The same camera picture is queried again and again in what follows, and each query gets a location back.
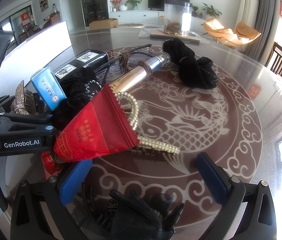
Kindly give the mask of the black lace hair bow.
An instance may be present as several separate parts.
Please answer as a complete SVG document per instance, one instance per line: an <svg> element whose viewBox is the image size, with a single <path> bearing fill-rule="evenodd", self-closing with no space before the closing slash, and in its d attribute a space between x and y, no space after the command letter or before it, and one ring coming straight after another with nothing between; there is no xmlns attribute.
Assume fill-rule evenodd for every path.
<svg viewBox="0 0 282 240"><path fill-rule="evenodd" d="M111 239L171 239L175 234L184 203L170 210L174 197L170 194L153 193L143 199L136 190L126 196L111 190L114 201L112 211Z"/></svg>

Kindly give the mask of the red snack packet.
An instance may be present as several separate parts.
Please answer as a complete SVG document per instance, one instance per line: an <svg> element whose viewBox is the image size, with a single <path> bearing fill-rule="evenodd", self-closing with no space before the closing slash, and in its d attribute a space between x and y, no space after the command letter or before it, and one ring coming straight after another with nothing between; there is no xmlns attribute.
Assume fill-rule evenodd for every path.
<svg viewBox="0 0 282 240"><path fill-rule="evenodd" d="M65 162L94 159L140 143L113 90L106 85L58 135L54 152Z"/></svg>

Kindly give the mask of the blue white medicine box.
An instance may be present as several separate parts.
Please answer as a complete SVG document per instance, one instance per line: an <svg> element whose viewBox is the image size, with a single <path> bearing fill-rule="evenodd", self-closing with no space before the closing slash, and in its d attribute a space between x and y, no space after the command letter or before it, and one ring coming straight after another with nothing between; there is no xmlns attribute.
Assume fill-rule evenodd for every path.
<svg viewBox="0 0 282 240"><path fill-rule="evenodd" d="M50 110L55 110L66 98L61 85L50 67L42 68L31 76L31 82Z"/></svg>

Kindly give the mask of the black rectangular box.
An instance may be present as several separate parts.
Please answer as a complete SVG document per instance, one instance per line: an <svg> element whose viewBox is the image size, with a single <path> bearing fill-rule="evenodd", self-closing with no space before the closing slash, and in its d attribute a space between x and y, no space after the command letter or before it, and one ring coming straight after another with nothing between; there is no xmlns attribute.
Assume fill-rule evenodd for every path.
<svg viewBox="0 0 282 240"><path fill-rule="evenodd" d="M78 54L76 57L67 61L58 69L54 70L55 77L61 81L65 77L70 77L81 68L91 68L96 70L98 67L108 62L108 54L103 51L88 49Z"/></svg>

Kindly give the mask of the dark display cabinet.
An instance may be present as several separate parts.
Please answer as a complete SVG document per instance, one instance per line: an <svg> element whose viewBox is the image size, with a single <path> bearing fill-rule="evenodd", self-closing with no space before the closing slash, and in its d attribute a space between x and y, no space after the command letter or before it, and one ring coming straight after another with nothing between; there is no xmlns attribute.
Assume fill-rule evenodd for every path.
<svg viewBox="0 0 282 240"><path fill-rule="evenodd" d="M107 0L81 0L85 27L96 20L108 18Z"/></svg>

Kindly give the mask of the pearl hair clip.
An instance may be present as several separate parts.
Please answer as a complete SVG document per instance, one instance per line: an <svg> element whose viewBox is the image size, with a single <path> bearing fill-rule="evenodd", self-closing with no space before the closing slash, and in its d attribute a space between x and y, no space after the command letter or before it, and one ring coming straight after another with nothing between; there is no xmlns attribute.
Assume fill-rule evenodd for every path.
<svg viewBox="0 0 282 240"><path fill-rule="evenodd" d="M129 107L122 107L122 109L125 115L127 116L130 126L136 132L139 121L139 106L137 100L134 98L134 96L127 92L116 92L114 93L114 96L116 97L117 101L125 100L129 103ZM137 138L139 140L139 144L134 147L134 149L137 151L154 155L164 154L175 156L180 154L179 147L169 144L167 142L151 139L139 134L137 134Z"/></svg>

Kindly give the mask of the wooden tray board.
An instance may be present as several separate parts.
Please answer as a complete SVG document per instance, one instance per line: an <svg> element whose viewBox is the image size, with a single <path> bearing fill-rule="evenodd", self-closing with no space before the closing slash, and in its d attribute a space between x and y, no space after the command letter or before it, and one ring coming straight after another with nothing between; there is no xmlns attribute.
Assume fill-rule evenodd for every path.
<svg viewBox="0 0 282 240"><path fill-rule="evenodd" d="M184 42L191 42L191 43L200 43L201 40L197 36L175 36L175 35L169 35L166 34L164 31L160 29L151 29L150 30L150 36L153 38L163 38L166 40L172 40L174 38L179 38L181 41Z"/></svg>

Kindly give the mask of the rhinestone claw hair clip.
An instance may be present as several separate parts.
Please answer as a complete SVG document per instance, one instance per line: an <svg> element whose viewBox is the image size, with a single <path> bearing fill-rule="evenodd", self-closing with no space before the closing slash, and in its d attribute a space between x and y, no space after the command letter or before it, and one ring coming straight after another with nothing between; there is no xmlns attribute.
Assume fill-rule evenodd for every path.
<svg viewBox="0 0 282 240"><path fill-rule="evenodd" d="M39 114L39 97L37 93L29 91L22 80L16 87L15 98L11 104L13 113L21 115Z"/></svg>

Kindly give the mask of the beige cosmetic tube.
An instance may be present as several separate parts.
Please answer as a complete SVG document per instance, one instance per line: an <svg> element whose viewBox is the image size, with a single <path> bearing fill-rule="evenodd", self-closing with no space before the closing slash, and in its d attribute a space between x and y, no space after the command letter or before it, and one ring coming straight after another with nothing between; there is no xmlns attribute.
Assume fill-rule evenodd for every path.
<svg viewBox="0 0 282 240"><path fill-rule="evenodd" d="M136 67L110 82L108 85L114 93L125 92L140 81L151 76L153 72L169 62L170 55L168 53L162 53L146 61L139 61Z"/></svg>

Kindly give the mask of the white tv cabinet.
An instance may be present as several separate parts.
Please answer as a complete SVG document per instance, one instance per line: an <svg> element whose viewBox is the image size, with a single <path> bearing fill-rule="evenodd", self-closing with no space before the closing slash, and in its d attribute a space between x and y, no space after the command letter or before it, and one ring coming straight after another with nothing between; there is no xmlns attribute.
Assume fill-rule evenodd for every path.
<svg viewBox="0 0 282 240"><path fill-rule="evenodd" d="M117 11L109 12L109 18L116 18L119 24L122 23L141 23L145 25L163 25L163 19L160 19L161 16L164 16L164 12L161 11L150 11L150 10L127 10L127 11ZM203 27L204 19L198 17L191 18L191 31L204 33L205 29Z"/></svg>

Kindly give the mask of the grey curtain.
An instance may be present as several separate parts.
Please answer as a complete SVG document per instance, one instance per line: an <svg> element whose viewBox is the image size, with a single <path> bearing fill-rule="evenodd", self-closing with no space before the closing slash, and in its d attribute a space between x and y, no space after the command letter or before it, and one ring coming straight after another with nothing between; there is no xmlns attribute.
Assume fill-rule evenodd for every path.
<svg viewBox="0 0 282 240"><path fill-rule="evenodd" d="M261 35L249 43L245 55L264 65L270 55L279 21L281 0L260 0L254 29Z"/></svg>

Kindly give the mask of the green potted plant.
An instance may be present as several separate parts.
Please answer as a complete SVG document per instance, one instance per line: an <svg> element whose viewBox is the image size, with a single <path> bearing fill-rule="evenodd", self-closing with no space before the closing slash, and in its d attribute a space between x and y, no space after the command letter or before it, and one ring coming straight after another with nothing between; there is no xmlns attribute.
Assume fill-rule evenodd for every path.
<svg viewBox="0 0 282 240"><path fill-rule="evenodd" d="M126 4L131 6L132 10L138 10L138 5L142 3L143 0L126 0Z"/></svg>

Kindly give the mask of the clear glass jar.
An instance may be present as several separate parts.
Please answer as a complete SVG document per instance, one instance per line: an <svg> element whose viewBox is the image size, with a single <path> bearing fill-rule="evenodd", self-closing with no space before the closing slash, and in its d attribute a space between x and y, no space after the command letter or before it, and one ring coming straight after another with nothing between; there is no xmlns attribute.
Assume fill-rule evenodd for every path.
<svg viewBox="0 0 282 240"><path fill-rule="evenodd" d="M169 35L188 36L192 10L192 4L189 2L165 0L164 32Z"/></svg>

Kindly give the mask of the black beaded velvet pouch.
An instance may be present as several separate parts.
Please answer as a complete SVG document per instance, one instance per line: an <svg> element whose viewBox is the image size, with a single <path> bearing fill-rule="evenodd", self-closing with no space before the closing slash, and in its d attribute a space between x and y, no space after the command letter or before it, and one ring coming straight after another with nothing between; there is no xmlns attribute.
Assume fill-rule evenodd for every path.
<svg viewBox="0 0 282 240"><path fill-rule="evenodd" d="M98 94L101 85L91 68L77 68L58 81L66 98L52 111L51 123L62 131Z"/></svg>

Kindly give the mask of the white storage bin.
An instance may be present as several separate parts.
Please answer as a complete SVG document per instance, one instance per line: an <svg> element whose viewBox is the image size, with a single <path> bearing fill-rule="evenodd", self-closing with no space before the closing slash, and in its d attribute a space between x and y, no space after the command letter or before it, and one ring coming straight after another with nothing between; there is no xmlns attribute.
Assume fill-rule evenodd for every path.
<svg viewBox="0 0 282 240"><path fill-rule="evenodd" d="M60 22L28 38L13 49L0 67L0 96L15 94L16 86L44 68L71 46L67 23Z"/></svg>

